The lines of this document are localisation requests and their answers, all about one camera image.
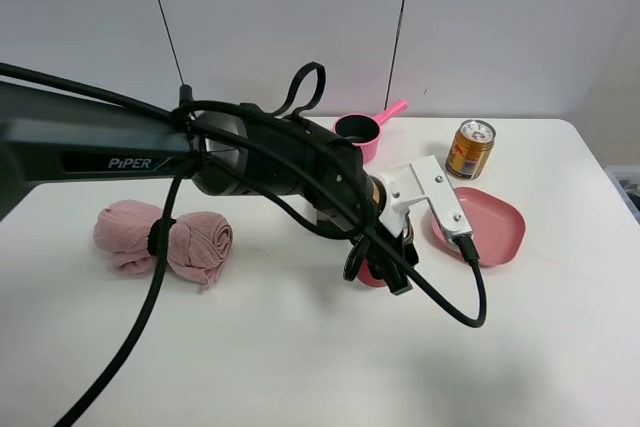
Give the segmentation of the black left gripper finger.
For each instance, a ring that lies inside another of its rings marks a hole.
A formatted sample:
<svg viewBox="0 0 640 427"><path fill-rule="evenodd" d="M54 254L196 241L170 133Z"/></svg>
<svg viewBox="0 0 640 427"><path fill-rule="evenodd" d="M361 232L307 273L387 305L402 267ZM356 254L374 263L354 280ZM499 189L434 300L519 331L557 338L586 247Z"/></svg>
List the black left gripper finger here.
<svg viewBox="0 0 640 427"><path fill-rule="evenodd" d="M388 259L376 259L367 262L374 277L383 279L388 290L396 296L409 292L412 285L406 273L395 262Z"/></svg>

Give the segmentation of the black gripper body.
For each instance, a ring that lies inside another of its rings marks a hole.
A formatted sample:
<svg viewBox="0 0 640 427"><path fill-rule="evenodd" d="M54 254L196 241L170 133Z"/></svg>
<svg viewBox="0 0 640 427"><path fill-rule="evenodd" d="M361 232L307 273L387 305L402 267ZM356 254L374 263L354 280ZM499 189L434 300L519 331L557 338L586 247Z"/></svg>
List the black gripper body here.
<svg viewBox="0 0 640 427"><path fill-rule="evenodd" d="M419 263L419 255L414 246L414 229L409 214L405 215L403 229L397 236L392 234L380 220L375 222L375 233L411 267Z"/></svg>

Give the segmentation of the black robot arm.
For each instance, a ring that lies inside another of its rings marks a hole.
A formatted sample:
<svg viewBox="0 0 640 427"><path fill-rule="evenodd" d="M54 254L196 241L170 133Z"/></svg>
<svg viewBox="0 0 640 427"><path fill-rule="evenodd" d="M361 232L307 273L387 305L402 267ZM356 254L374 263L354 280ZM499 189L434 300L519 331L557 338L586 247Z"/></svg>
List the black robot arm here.
<svg viewBox="0 0 640 427"><path fill-rule="evenodd" d="M394 294L417 281L408 219L380 217L388 196L348 140L298 115L198 101L172 112L86 87L1 86L1 210L54 182L168 178L185 173L209 196L300 195L333 223L329 236Z"/></svg>

